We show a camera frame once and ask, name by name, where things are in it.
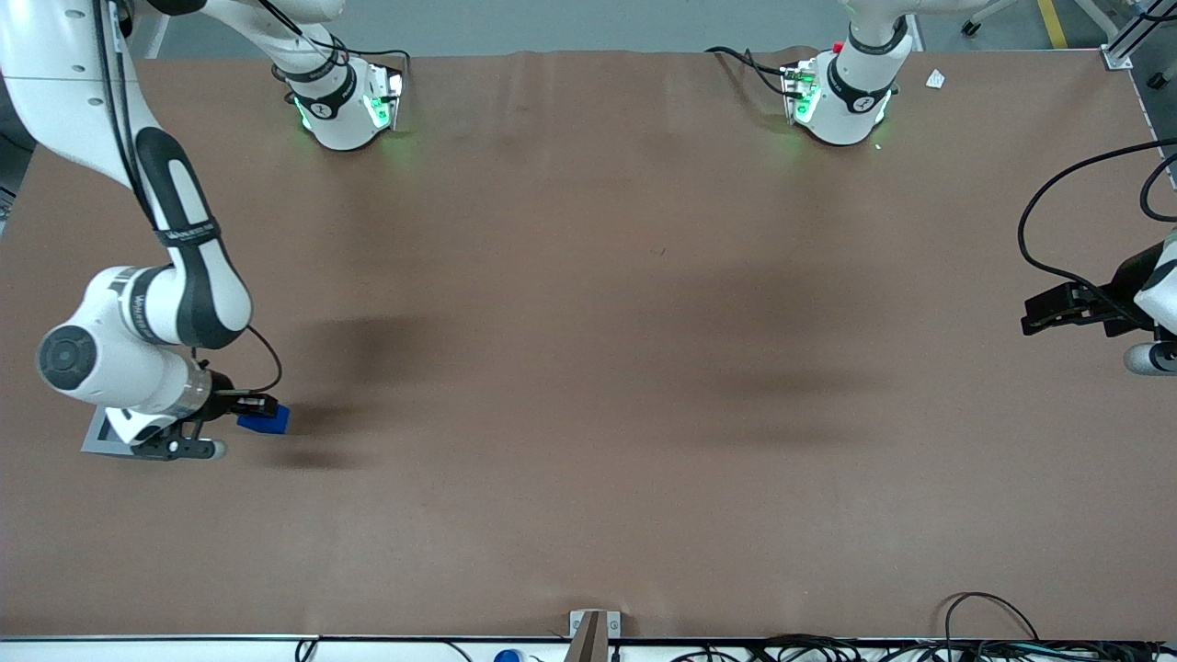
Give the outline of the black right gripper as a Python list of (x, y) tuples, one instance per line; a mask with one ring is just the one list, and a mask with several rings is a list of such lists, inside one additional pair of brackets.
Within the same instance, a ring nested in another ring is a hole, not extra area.
[(275, 418), (278, 399), (272, 393), (235, 393), (231, 378), (211, 371), (210, 398), (202, 404), (202, 419), (215, 421), (232, 409), (238, 417)]

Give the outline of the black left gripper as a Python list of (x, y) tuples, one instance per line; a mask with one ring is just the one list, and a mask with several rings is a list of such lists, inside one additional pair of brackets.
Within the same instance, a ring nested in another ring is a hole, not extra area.
[(1113, 279), (1102, 286), (1103, 292), (1124, 309), (1123, 313), (1113, 313), (1113, 317), (1105, 320), (1108, 312), (1100, 299), (1100, 289), (1080, 282), (1060, 282), (1028, 299), (1026, 315), (1023, 315), (1023, 335), (1030, 337), (1042, 335), (1048, 327), (1092, 324), (1103, 324), (1106, 337), (1121, 337), (1135, 331), (1153, 335), (1153, 319), (1135, 305), (1133, 298), (1159, 264), (1161, 252), (1163, 244), (1155, 244), (1123, 260), (1115, 269)]

